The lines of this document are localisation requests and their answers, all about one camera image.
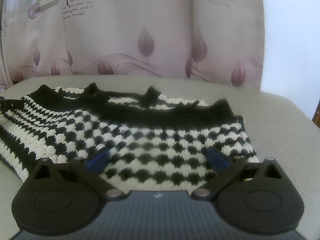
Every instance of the gray fabric surface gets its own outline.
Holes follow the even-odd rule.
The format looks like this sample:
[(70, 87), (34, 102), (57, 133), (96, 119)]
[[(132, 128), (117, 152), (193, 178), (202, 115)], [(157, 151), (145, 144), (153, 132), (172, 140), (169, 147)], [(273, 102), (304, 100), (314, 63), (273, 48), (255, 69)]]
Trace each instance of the gray fabric surface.
[[(218, 99), (227, 99), (233, 112), (243, 116), (246, 131), (259, 160), (276, 158), (302, 196), (305, 212), (298, 232), (307, 240), (320, 239), (320, 130), (292, 102), (256, 90), (135, 76), (40, 77), (23, 81), (1, 96), (19, 99), (42, 84), (51, 88), (83, 88), (92, 82), (103, 90), (136, 93), (145, 93), (152, 85), (167, 97), (202, 99), (208, 104)], [(0, 171), (0, 232), (7, 232), (1, 234), (0, 240), (7, 240), (17, 231), (10, 206), (21, 183), (3, 165)]]

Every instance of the black ribbed collar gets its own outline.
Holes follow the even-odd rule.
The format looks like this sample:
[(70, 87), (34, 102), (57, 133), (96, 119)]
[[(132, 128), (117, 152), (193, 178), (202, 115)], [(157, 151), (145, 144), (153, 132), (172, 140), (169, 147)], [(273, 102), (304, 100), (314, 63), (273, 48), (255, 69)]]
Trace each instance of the black ribbed collar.
[[(102, 91), (94, 83), (85, 88), (84, 93), (77, 99), (65, 98), (46, 85), (42, 85), (29, 96), (40, 106), (52, 111), (82, 109), (96, 115), (100, 121), (125, 123), (131, 127), (199, 130), (238, 121), (225, 99), (217, 101), (212, 106), (179, 104), (169, 110), (149, 109), (149, 106), (157, 104), (159, 95), (160, 92), (152, 87), (145, 95), (139, 95)], [(141, 107), (146, 108), (110, 103), (110, 97), (134, 98), (139, 101)]]

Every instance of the knit stitch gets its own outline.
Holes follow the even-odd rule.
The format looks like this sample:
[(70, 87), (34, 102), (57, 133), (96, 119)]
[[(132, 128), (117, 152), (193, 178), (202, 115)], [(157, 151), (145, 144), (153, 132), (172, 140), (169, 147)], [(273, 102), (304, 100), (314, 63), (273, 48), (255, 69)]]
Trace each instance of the knit stitch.
[(0, 158), (22, 181), (41, 158), (65, 163), (111, 148), (100, 176), (124, 192), (192, 192), (216, 173), (205, 152), (215, 146), (229, 156), (258, 162), (243, 119), (226, 100), (167, 98), (150, 88), (145, 95), (43, 85), (22, 98), (25, 107), (0, 114)]

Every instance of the metal rivet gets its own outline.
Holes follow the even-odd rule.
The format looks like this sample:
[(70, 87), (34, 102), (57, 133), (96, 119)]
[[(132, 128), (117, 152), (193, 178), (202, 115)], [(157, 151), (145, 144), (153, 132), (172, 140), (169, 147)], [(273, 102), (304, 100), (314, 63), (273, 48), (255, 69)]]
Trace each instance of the metal rivet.
[(210, 191), (206, 188), (197, 188), (194, 193), (198, 197), (206, 197), (210, 194)]
[(114, 188), (114, 189), (109, 189), (106, 194), (108, 197), (113, 198), (113, 197), (120, 197), (123, 194), (123, 192), (119, 189)]

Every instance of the blue pad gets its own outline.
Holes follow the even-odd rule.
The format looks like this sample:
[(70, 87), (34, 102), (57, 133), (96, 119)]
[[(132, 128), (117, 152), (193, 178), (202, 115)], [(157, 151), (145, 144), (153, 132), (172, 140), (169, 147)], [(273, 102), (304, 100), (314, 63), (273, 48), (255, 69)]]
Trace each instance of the blue pad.
[(101, 174), (110, 161), (110, 149), (102, 150), (98, 152), (95, 157), (86, 163), (87, 168), (96, 174)]
[(215, 147), (207, 148), (206, 158), (210, 167), (218, 174), (229, 168), (232, 163), (232, 159), (229, 156), (225, 155)]

